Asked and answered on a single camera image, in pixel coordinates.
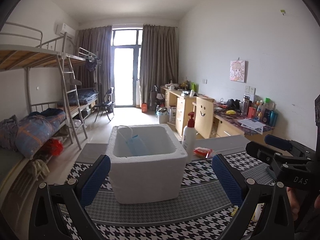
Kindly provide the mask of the person's hand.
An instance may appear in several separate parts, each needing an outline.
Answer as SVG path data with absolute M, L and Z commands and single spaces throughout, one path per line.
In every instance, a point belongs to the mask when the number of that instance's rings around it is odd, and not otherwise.
M 289 198 L 293 220 L 296 220 L 299 215 L 300 206 L 304 201 L 303 191 L 287 187 L 286 192 Z

